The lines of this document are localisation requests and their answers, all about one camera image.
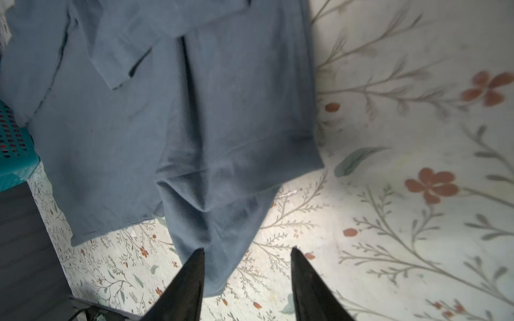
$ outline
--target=wrinkled fabric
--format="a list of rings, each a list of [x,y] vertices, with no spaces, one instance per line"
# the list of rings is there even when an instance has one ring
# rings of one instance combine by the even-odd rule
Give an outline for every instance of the wrinkled fabric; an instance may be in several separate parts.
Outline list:
[[[8,13],[0,98],[72,244],[165,216],[182,261],[205,248],[204,296],[220,294],[279,186],[323,166],[306,2],[35,3]],[[15,32],[35,16],[50,17]]]

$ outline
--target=floral wallpaper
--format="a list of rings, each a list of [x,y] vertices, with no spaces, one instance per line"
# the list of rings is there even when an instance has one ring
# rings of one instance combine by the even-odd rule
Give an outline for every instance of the floral wallpaper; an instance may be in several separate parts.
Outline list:
[[[356,320],[513,320],[514,2],[310,6],[326,169],[282,186],[202,320],[294,320],[293,246]],[[73,294],[144,314],[173,222],[73,248],[42,165],[29,184]]]

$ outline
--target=orange flower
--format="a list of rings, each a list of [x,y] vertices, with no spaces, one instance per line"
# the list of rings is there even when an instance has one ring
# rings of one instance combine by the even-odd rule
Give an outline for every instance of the orange flower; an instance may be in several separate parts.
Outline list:
[[[339,103],[329,103],[325,106],[325,110],[328,112],[336,112],[341,108],[341,104]]]
[[[356,229],[346,229],[343,231],[343,235],[346,237],[354,237],[359,234],[359,231]]]
[[[450,172],[434,173],[431,168],[423,168],[419,171],[419,180],[408,179],[405,186],[410,192],[423,192],[423,197],[427,204],[439,204],[439,196],[450,197],[458,193],[458,187],[451,182],[455,180],[455,175]]]
[[[144,256],[144,257],[148,257],[148,251],[144,249],[144,247],[140,247],[139,248],[141,250],[141,254]]]
[[[305,253],[305,258],[307,258],[308,260],[314,260],[316,256],[314,256],[313,253]]]
[[[439,302],[432,303],[432,306],[435,307],[438,310],[440,310],[443,307],[443,305],[441,303],[439,303]]]
[[[484,105],[486,107],[501,104],[505,97],[494,90],[495,88],[509,85],[514,81],[514,73],[504,72],[496,75],[491,80],[491,75],[487,70],[480,71],[472,79],[471,83],[476,87],[468,89],[461,94],[461,98],[465,102],[470,102],[480,97],[484,92]]]
[[[464,309],[464,307],[460,303],[457,303],[454,307],[455,307],[455,312],[457,312],[457,313],[466,312],[466,309]]]

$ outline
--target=fabric fold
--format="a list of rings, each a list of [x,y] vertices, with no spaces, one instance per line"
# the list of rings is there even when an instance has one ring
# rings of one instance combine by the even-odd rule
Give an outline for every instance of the fabric fold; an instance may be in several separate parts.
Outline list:
[[[161,34],[177,38],[248,0],[72,0],[91,62],[110,89],[131,77]]]
[[[61,61],[68,0],[21,0],[7,10],[12,33],[0,64],[0,97],[24,127],[45,99]]]

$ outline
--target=plastic basket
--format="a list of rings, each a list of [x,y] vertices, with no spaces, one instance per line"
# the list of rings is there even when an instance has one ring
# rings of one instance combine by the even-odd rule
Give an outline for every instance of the plastic basket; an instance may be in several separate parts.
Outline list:
[[[32,137],[18,128],[12,110],[0,101],[0,192],[26,181],[38,163]]]

